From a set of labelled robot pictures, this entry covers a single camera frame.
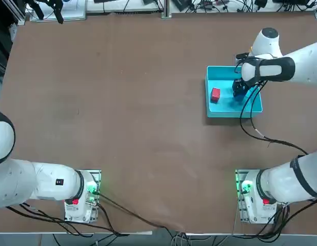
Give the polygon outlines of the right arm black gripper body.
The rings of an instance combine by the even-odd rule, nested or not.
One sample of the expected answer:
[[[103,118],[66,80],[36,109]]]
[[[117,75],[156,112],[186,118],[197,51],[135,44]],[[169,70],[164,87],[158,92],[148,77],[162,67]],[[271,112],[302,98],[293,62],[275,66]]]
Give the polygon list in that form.
[[[237,78],[232,84],[233,91],[248,91],[249,87],[242,78]]]

